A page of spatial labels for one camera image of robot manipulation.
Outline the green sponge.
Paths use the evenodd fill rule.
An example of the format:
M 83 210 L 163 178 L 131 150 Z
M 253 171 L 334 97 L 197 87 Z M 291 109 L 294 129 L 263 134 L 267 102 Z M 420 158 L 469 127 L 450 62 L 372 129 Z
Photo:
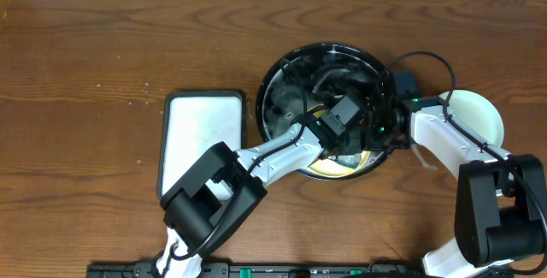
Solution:
M 349 169 L 358 169 L 363 160 L 369 156 L 369 152 L 361 148 L 357 141 L 349 141 L 337 148 L 333 153 L 333 161 L 338 165 Z

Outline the yellow plate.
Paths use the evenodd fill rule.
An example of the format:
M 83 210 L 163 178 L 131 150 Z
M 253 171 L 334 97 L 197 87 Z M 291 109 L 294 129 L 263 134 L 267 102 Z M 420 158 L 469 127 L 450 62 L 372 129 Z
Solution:
M 317 160 L 311 166 L 305 168 L 304 171 L 315 178 L 327 178 L 334 180 L 349 179 L 353 174 L 356 174 L 359 170 L 363 169 L 368 160 L 368 158 L 363 160 L 358 169 L 349 169 L 338 165 L 332 159 L 333 156 L 329 156 L 325 159 Z

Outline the light green plate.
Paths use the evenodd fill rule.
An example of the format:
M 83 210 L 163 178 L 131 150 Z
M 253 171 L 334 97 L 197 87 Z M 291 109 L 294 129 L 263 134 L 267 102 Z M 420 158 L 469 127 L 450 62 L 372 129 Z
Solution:
M 465 125 L 490 144 L 500 147 L 504 138 L 503 120 L 496 107 L 485 97 L 468 90 L 454 90 L 449 106 Z

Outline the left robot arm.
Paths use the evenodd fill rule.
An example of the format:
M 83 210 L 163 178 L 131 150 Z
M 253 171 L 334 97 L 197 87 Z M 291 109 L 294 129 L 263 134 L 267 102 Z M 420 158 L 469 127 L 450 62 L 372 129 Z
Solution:
M 361 121 L 331 112 L 300 115 L 284 133 L 254 148 L 211 145 L 183 174 L 160 186 L 168 242 L 156 261 L 161 277 L 197 277 L 201 262 L 222 246 L 281 177 L 344 151 L 362 151 L 351 135 Z

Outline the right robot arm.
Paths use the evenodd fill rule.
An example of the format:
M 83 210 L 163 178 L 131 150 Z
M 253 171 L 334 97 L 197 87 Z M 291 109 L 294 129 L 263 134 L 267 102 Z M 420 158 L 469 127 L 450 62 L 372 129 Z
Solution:
M 457 179 L 454 238 L 422 258 L 426 275 L 536 275 L 510 263 L 546 254 L 546 180 L 532 154 L 513 155 L 462 122 L 442 98 L 368 102 L 367 148 L 427 148 Z

